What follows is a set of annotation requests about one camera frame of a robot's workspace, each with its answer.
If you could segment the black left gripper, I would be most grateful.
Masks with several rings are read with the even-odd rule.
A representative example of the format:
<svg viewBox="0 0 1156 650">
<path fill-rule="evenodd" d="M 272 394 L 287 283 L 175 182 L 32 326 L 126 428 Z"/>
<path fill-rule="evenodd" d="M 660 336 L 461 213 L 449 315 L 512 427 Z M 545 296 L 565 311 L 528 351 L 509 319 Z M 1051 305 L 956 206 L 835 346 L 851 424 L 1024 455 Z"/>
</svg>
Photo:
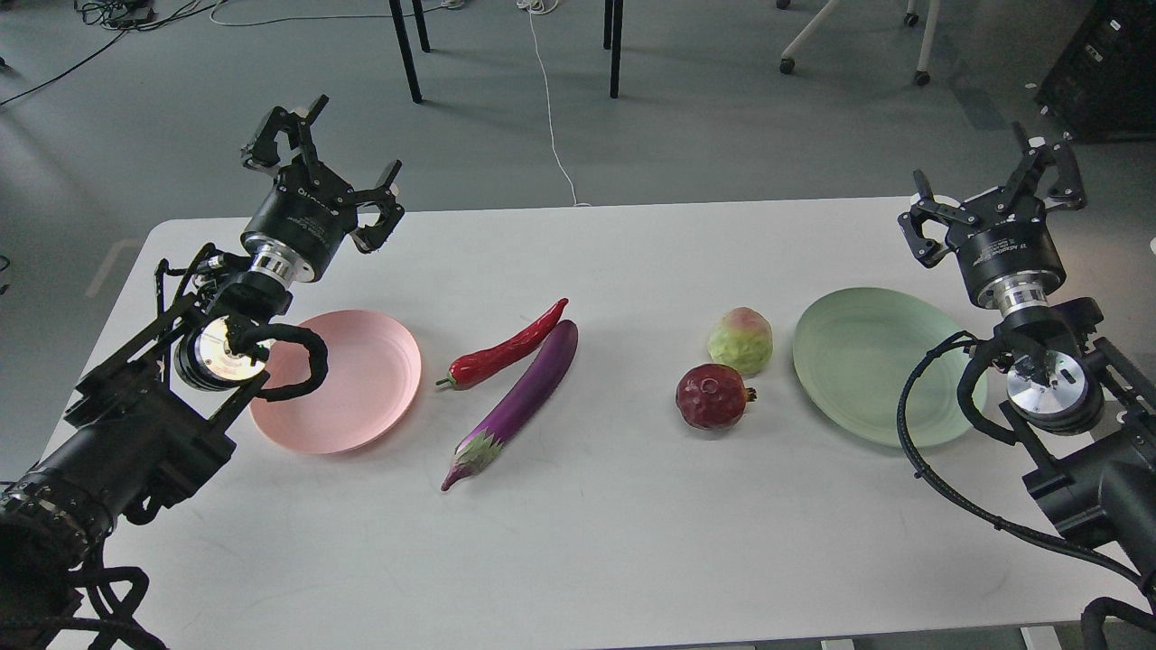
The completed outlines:
<svg viewBox="0 0 1156 650">
<path fill-rule="evenodd" d="M 245 169 L 276 173 L 273 189 L 242 234 L 243 248 L 249 254 L 255 254 L 261 244 L 274 242 L 289 248 L 298 258 L 295 264 L 298 273 L 294 279 L 298 283 L 321 280 L 349 232 L 361 254 L 373 254 L 390 239 L 406 213 L 405 207 L 397 202 L 393 189 L 402 169 L 400 160 L 390 162 L 380 173 L 376 189 L 368 190 L 351 190 L 349 182 L 323 164 L 314 149 L 312 125 L 327 103 L 329 96 L 320 95 L 305 115 L 272 108 L 255 130 L 255 135 L 242 148 L 242 165 Z M 282 164 L 279 135 L 286 135 L 289 147 L 301 158 Z M 354 207 L 336 201 L 348 194 Z M 358 226 L 355 207 L 360 209 L 364 206 L 378 209 L 372 226 Z"/>
</svg>

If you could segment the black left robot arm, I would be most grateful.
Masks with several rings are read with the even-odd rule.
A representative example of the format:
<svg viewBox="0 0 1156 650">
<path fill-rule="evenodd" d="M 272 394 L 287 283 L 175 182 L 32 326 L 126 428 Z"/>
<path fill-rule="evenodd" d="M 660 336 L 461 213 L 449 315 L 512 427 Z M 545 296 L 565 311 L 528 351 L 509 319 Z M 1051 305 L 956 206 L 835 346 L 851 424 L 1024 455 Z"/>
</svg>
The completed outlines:
<svg viewBox="0 0 1156 650">
<path fill-rule="evenodd" d="M 292 285 L 321 280 L 344 241 L 377 251 L 405 213 L 400 161 L 366 190 L 323 164 L 312 127 L 327 103 L 265 116 L 242 161 L 273 185 L 242 254 L 206 244 L 184 267 L 160 263 L 155 320 L 79 381 L 62 415 L 71 438 L 5 485 L 5 649 L 45 649 L 61 631 L 91 633 L 94 649 L 161 649 L 134 616 L 149 579 L 104 563 L 108 537 L 210 481 L 231 460 L 228 428 L 249 402 L 323 386 L 323 337 L 281 322 Z"/>
</svg>

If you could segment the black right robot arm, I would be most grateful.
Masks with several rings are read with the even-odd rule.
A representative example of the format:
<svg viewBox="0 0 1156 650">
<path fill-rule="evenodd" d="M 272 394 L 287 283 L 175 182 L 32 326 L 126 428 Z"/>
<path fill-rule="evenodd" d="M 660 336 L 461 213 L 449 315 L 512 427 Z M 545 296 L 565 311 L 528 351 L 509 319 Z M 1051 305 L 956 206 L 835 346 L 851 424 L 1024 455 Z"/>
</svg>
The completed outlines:
<svg viewBox="0 0 1156 650">
<path fill-rule="evenodd" d="M 1000 313 L 987 339 L 959 330 L 917 363 L 896 412 L 901 449 L 920 478 L 953 505 L 996 531 L 1118 573 L 1146 610 L 1110 597 L 1080 616 L 1085 649 L 1105 649 L 1109 618 L 1153 631 L 1155 433 L 1153 381 L 1116 344 L 1097 337 L 1095 300 L 1048 303 L 1066 271 L 1048 232 L 1052 210 L 1085 208 L 1077 158 L 1067 141 L 1048 143 L 1011 124 L 1021 158 L 1008 180 L 951 205 L 914 172 L 916 194 L 899 227 L 913 259 L 932 268 L 953 256 L 970 303 Z M 1022 446 L 1035 468 L 1024 487 L 1053 534 L 975 505 L 938 475 L 909 433 L 912 387 L 949 350 L 968 356 L 956 402 L 975 431 Z"/>
</svg>

